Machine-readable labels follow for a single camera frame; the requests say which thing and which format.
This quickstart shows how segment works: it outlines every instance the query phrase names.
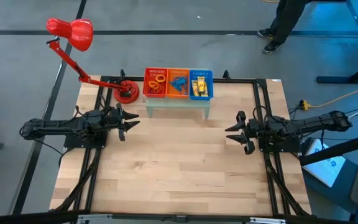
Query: shoe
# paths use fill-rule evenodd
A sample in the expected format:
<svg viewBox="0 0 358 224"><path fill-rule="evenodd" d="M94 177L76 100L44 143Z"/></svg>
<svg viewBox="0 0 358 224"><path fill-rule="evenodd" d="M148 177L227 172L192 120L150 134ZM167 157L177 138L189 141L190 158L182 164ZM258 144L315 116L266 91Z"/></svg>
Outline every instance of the shoe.
<svg viewBox="0 0 358 224"><path fill-rule="evenodd" d="M265 54L271 54L275 52L277 49L281 47L282 44L278 42L271 41L268 45L266 45L265 48L263 48L262 52Z"/></svg>
<svg viewBox="0 0 358 224"><path fill-rule="evenodd" d="M261 38L268 38L270 40L273 39L274 37L274 33L272 32L271 29L264 29L264 30L260 30L257 32L258 36L261 37Z"/></svg>

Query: wooden table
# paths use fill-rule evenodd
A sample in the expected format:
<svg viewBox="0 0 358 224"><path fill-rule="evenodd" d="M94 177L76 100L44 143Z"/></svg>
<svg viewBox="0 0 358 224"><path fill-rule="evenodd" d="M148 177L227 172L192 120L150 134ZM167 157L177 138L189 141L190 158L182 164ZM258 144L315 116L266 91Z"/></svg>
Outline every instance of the wooden table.
<svg viewBox="0 0 358 224"><path fill-rule="evenodd" d="M267 80L272 112L288 118L280 80ZM82 84L77 105L92 110L98 87ZM92 212L192 215L271 215L263 155L249 156L224 132L244 110L252 117L255 99L251 84L215 83L209 119L200 110L158 109L147 117L145 96L123 108L139 114L140 124L120 142L109 133L102 150ZM59 206L77 184L84 149L62 159L50 208ZM286 186L304 210L310 205L298 160L281 154ZM80 208L85 207L87 186ZM280 191L276 187L279 211Z"/></svg>

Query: plastic organizer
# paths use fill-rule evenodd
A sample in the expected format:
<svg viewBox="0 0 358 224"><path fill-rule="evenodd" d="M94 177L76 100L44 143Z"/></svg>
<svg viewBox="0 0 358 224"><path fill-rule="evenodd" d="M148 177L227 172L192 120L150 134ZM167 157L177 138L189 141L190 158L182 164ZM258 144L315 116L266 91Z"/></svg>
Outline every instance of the plastic organizer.
<svg viewBox="0 0 358 224"><path fill-rule="evenodd" d="M188 69L177 69L177 68L169 68L168 69L168 78L167 78L167 97L169 98L178 98L178 99L186 99L189 97L189 73ZM171 85L171 82L174 81L175 78L185 77L186 85L182 87L182 91L178 91L176 88Z"/></svg>
<svg viewBox="0 0 358 224"><path fill-rule="evenodd" d="M195 96L192 89L192 80L197 80L197 77L205 77L205 82L208 89L208 96ZM190 70L190 99L192 100L210 100L214 97L213 73L211 70Z"/></svg>
<svg viewBox="0 0 358 224"><path fill-rule="evenodd" d="M149 81L156 81L155 77L157 75L163 75L165 77L165 81L160 83L161 90L158 91L158 93L154 93L153 89L149 86ZM147 97L164 98L167 87L167 75L168 69L166 68L146 68L143 82L143 94Z"/></svg>

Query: black pants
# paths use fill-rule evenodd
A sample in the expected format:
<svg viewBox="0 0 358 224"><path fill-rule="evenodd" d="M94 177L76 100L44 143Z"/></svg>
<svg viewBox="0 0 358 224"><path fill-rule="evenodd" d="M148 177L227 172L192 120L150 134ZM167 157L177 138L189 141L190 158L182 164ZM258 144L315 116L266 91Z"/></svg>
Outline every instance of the black pants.
<svg viewBox="0 0 358 224"><path fill-rule="evenodd" d="M270 29L275 34L273 41L284 43L302 15L309 0L280 0L276 18Z"/></svg>

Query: person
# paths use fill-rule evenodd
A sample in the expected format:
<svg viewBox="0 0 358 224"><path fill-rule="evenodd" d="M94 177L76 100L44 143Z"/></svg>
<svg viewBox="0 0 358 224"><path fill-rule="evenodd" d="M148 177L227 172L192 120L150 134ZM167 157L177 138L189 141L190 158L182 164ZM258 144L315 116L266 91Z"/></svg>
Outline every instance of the person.
<svg viewBox="0 0 358 224"><path fill-rule="evenodd" d="M270 28L258 31L258 36L270 39L270 43L262 52L271 54L281 47L302 15L310 0L280 0L276 10L276 18Z"/></svg>

